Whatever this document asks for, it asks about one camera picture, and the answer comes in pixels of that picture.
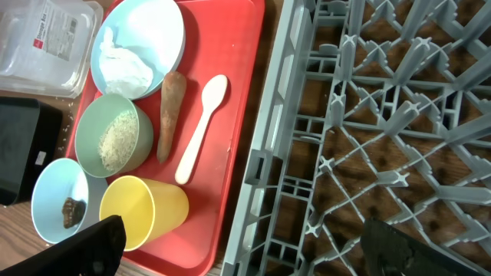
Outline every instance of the cup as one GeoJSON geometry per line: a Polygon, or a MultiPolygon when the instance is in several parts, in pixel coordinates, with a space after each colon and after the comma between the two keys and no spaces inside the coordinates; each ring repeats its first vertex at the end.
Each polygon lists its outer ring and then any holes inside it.
{"type": "Polygon", "coordinates": [[[107,188],[99,219],[120,215],[127,236],[124,251],[132,251],[183,224],[188,211],[188,198],[180,187],[122,176],[107,188]]]}
{"type": "Polygon", "coordinates": [[[131,100],[118,94],[104,95],[91,103],[82,115],[75,134],[78,162],[85,172],[101,178],[136,169],[148,157],[152,143],[153,128],[148,116],[131,100]],[[128,110],[137,113],[137,141],[128,161],[119,169],[109,171],[104,167],[99,156],[99,142],[116,117],[128,110]]]}
{"type": "Polygon", "coordinates": [[[106,189],[106,179],[88,175],[72,159],[53,161],[39,176],[32,193],[31,216],[36,232],[45,241],[56,244],[99,222],[99,207],[106,189]],[[61,211],[68,197],[85,202],[85,213],[81,222],[65,228],[61,211]]]}

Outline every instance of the white napkin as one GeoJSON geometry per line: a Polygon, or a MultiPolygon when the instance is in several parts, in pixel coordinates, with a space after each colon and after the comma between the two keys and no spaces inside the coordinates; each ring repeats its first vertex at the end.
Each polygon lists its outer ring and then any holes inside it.
{"type": "Polygon", "coordinates": [[[152,83],[152,69],[132,51],[114,47],[113,37],[113,30],[106,28],[99,59],[101,73],[106,81],[104,92],[120,94],[131,100],[141,97],[152,83]]]}

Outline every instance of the red tray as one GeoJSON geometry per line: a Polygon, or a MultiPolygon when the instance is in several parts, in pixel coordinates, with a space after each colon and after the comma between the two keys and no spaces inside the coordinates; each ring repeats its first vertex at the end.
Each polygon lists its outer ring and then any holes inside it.
{"type": "MultiPolygon", "coordinates": [[[[107,14],[121,2],[116,0],[107,14]]],[[[124,257],[157,274],[203,275],[215,260],[265,6],[264,0],[176,2],[186,29],[186,47],[178,71],[186,75],[188,85],[173,148],[169,159],[160,165],[156,157],[160,92],[137,100],[137,106],[152,121],[154,142],[145,163],[128,174],[176,184],[174,173],[203,111],[201,92],[205,84],[213,76],[224,74],[229,79],[229,89],[210,120],[191,179],[182,186],[189,197],[188,219],[171,233],[126,252],[124,257]]],[[[89,74],[75,125],[100,95],[89,74]]],[[[74,132],[67,157],[76,158],[74,132]]]]}

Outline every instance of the clear plastic container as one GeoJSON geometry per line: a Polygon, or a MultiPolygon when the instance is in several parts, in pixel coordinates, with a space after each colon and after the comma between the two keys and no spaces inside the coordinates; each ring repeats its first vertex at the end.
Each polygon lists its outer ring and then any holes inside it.
{"type": "Polygon", "coordinates": [[[0,0],[0,89],[76,97],[102,16],[96,2],[0,0]]]}

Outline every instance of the gray plastic rack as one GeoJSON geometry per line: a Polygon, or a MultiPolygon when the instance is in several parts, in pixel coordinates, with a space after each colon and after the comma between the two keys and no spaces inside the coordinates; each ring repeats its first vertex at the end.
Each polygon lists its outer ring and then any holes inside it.
{"type": "Polygon", "coordinates": [[[450,248],[457,243],[475,242],[491,256],[491,222],[479,222],[466,214],[458,204],[491,205],[491,163],[473,155],[464,146],[491,147],[491,142],[482,139],[491,135],[491,103],[486,99],[491,95],[491,87],[482,85],[491,77],[491,50],[479,39],[491,26],[491,1],[485,2],[464,27],[456,20],[459,0],[413,0],[407,18],[401,24],[396,19],[395,10],[403,2],[285,0],[222,275],[264,275],[269,261],[288,268],[283,275],[313,275],[317,265],[333,260],[341,261],[356,275],[357,272],[346,256],[360,242],[360,237],[350,239],[342,246],[337,245],[325,223],[325,217],[350,205],[364,222],[367,218],[354,201],[375,187],[386,190],[400,209],[399,213],[386,219],[388,224],[409,222],[431,248],[479,273],[491,275],[450,248]],[[374,12],[363,23],[365,5],[370,5],[374,12]],[[383,43],[365,41],[361,32],[381,19],[386,20],[399,37],[383,43]],[[438,25],[453,42],[438,45],[432,42],[432,38],[417,37],[417,32],[428,24],[438,25]],[[316,31],[324,26],[339,26],[342,29],[339,46],[320,44],[314,49],[316,31]],[[409,43],[410,47],[394,70],[388,64],[387,53],[402,43],[409,43]],[[367,55],[355,66],[357,48],[363,48],[367,55]],[[455,76],[449,70],[449,55],[457,48],[465,48],[476,62],[455,76]],[[357,75],[373,63],[378,64],[387,77],[357,75]],[[414,75],[428,67],[435,67],[445,81],[413,79],[414,75]],[[307,80],[330,84],[324,116],[298,114],[307,80]],[[369,92],[364,85],[377,85],[380,88],[369,92]],[[350,110],[347,110],[348,89],[359,97],[359,102],[350,110]],[[433,91],[434,97],[421,93],[422,90],[433,91]],[[482,115],[460,123],[461,103],[464,99],[482,115]],[[349,120],[352,114],[366,109],[376,117],[376,123],[349,120]],[[430,132],[409,127],[421,116],[431,122],[430,132]],[[303,130],[295,129],[295,124],[300,121],[306,123],[303,130]],[[314,131],[313,126],[319,123],[322,131],[314,131]],[[348,132],[348,128],[370,130],[377,135],[360,142],[348,132]],[[341,132],[353,146],[352,151],[337,159],[326,156],[322,151],[322,145],[330,139],[334,129],[341,132]],[[436,146],[422,153],[405,143],[401,138],[404,136],[433,140],[436,146]],[[386,138],[397,146],[408,161],[396,169],[378,171],[366,149],[386,138]],[[311,179],[292,177],[286,173],[294,141],[319,145],[311,179]],[[470,169],[468,176],[453,183],[437,180],[427,160],[444,147],[450,148],[470,169]],[[342,183],[333,173],[336,166],[353,155],[359,155],[364,166],[368,166],[376,176],[374,182],[356,194],[348,192],[344,185],[346,183],[342,183]],[[396,189],[410,188],[407,181],[409,173],[406,172],[409,168],[421,174],[434,191],[432,196],[411,207],[394,192],[396,189]],[[344,200],[326,210],[317,210],[312,204],[315,185],[320,177],[326,175],[332,178],[344,195],[344,200]],[[475,182],[484,183],[485,186],[475,187],[472,185],[475,182]],[[280,202],[287,197],[307,205],[303,221],[299,222],[303,226],[298,243],[273,236],[280,202]],[[444,202],[466,228],[464,233],[440,244],[432,242],[417,218],[436,201],[444,202]],[[332,248],[307,260],[302,254],[305,237],[318,238],[323,234],[327,235],[332,248]]]}

